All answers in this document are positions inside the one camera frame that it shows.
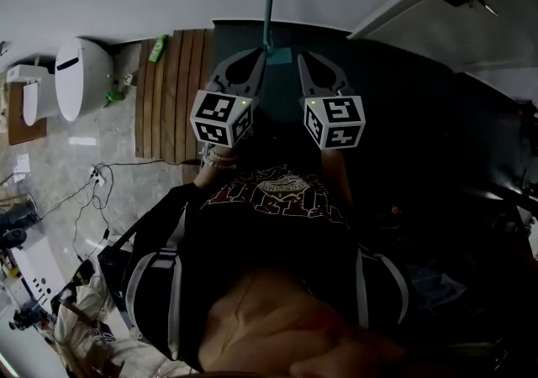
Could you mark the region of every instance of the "toilet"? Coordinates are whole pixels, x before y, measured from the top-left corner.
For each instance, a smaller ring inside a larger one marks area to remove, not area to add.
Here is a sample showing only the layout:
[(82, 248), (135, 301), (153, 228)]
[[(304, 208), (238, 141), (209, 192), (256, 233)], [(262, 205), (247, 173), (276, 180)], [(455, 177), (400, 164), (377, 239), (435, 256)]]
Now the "toilet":
[(67, 121), (104, 107), (113, 86), (112, 57), (89, 40), (65, 42), (56, 57), (55, 89)]
[(55, 78), (43, 66), (18, 65), (8, 71), (8, 82), (27, 82), (23, 87), (23, 116), (28, 126), (60, 113)]

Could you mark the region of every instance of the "gray floor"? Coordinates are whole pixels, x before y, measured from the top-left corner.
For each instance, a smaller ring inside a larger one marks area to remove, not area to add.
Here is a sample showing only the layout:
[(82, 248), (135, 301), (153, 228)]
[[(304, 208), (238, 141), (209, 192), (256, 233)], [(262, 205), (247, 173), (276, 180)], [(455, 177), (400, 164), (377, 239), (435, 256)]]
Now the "gray floor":
[[(125, 46), (115, 57), (115, 74), (124, 76), (138, 69), (140, 45)], [(135, 159), (135, 87), (129, 87), (127, 97), (98, 112), (68, 123), (61, 115), (48, 120), (47, 137), (25, 144), (0, 147), (0, 178), (9, 175), (18, 157), (28, 154), (31, 172), (11, 185), (13, 192), (29, 192), (45, 215), (64, 197), (76, 192), (88, 181), (89, 168), (99, 162), (130, 163), (148, 161)], [(76, 142), (94, 143), (90, 145)], [(112, 177), (103, 169), (106, 186), (98, 187), (102, 201), (106, 198)], [(115, 166), (113, 190), (103, 216), (110, 224), (111, 234), (122, 234), (139, 217), (153, 207), (167, 192), (182, 182), (179, 166), (153, 163), (139, 166)], [(79, 265), (73, 250), (75, 220), (81, 204), (92, 194), (89, 186), (60, 208), (47, 215), (42, 223), (30, 229), (30, 236), (49, 238), (62, 275), (71, 279)], [(77, 224), (75, 249), (84, 259), (103, 239), (107, 224), (100, 212), (86, 207)]]

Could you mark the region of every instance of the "wooden pallet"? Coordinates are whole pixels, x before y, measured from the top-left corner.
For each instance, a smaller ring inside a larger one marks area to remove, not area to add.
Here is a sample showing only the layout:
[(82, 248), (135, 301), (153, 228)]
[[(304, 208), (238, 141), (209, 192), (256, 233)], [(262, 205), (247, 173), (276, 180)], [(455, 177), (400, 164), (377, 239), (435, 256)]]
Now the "wooden pallet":
[(135, 111), (135, 155), (173, 163), (196, 160), (189, 121), (194, 98), (211, 75), (212, 29), (177, 30), (158, 63), (148, 61), (154, 39), (142, 42)]

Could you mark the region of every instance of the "white cube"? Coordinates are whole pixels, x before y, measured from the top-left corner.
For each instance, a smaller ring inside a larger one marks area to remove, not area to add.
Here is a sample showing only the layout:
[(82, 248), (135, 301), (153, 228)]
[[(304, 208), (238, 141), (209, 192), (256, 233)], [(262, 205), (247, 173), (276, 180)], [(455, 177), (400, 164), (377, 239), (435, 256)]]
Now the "white cube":
[(233, 147), (253, 120), (252, 99), (198, 90), (191, 124), (198, 140)]
[(304, 101), (304, 125), (321, 150), (356, 147), (365, 124), (359, 96), (318, 97)]

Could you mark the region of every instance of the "power cord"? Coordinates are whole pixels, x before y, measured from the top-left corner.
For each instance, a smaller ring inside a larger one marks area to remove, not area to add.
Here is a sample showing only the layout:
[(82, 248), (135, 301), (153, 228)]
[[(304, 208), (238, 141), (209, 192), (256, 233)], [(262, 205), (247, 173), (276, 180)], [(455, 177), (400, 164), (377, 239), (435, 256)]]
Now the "power cord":
[[(96, 164), (94, 167), (95, 167), (95, 170), (96, 172), (100, 172), (102, 169), (104, 168), (107, 168), (109, 171), (110, 171), (110, 188), (108, 189), (108, 193), (104, 199), (104, 202), (102, 202), (102, 199), (101, 197), (99, 197), (98, 195), (96, 195), (96, 188), (97, 188), (97, 185), (98, 185), (98, 182), (97, 181), (94, 181), (93, 179), (93, 175), (90, 175), (90, 178), (88, 180), (88, 182), (86, 184), (84, 184), (81, 188), (79, 188), (78, 190), (76, 190), (76, 192), (70, 194), (69, 196), (66, 196), (64, 197), (60, 202), (58, 202), (58, 204), (56, 204), (50, 211), (48, 211), (47, 213), (45, 213), (42, 217), (40, 217), (40, 222), (42, 222), (48, 215), (50, 215), (52, 212), (54, 212), (55, 210), (57, 210), (63, 203), (67, 202), (68, 200), (74, 198), (75, 201), (81, 205), (81, 208), (80, 208), (80, 211), (78, 213), (78, 216), (76, 217), (76, 220), (75, 220), (75, 235), (73, 236), (73, 241), (72, 241), (72, 248), (73, 248), (73, 251), (75, 252), (76, 254), (76, 257), (81, 261), (83, 262), (83, 258), (78, 254), (78, 252), (76, 251), (76, 247), (75, 247), (75, 242), (76, 242), (76, 237), (78, 235), (78, 222), (80, 221), (81, 217), (82, 217), (82, 212), (84, 211), (84, 209), (86, 209), (87, 207), (89, 207), (90, 205), (92, 205), (95, 209), (97, 209), (100, 213), (101, 213), (101, 218), (103, 219), (103, 221), (107, 224), (107, 228), (106, 230), (104, 231), (104, 235), (103, 235), (103, 239), (101, 239), (101, 241), (99, 242), (99, 244), (97, 244), (95, 246), (95, 248), (93, 249), (93, 251), (87, 256), (87, 258), (89, 258), (91, 255), (93, 255), (95, 253), (95, 251), (98, 249), (98, 247), (101, 245), (101, 243), (108, 239), (108, 236), (110, 235), (110, 224), (108, 222), (108, 220), (104, 217), (104, 213), (103, 213), (103, 210), (107, 207), (108, 205), (108, 201), (110, 199), (110, 195), (112, 194), (112, 190), (113, 190), (113, 187), (114, 187), (114, 173), (113, 173), (113, 170), (112, 170), (112, 166), (136, 166), (136, 165), (152, 165), (154, 163), (165, 163), (167, 165), (173, 165), (173, 166), (179, 166), (179, 165), (184, 165), (184, 164), (189, 164), (189, 163), (192, 163), (192, 164), (199, 164), (199, 161), (198, 160), (185, 160), (181, 163), (170, 163), (170, 162), (167, 162), (167, 161), (164, 161), (164, 160), (152, 160), (152, 161), (144, 161), (144, 162), (139, 162), (139, 163), (111, 163), (111, 164), (107, 164), (107, 163), (104, 163), (104, 162), (100, 162), (98, 164)], [(82, 190), (84, 190), (86, 187), (90, 186), (91, 184), (93, 183), (93, 189), (92, 189), (92, 195), (91, 197), (87, 200), (86, 203), (84, 204), (81, 204), (79, 203), (79, 201), (77, 201), (77, 199), (75, 198), (75, 196), (80, 193)]]

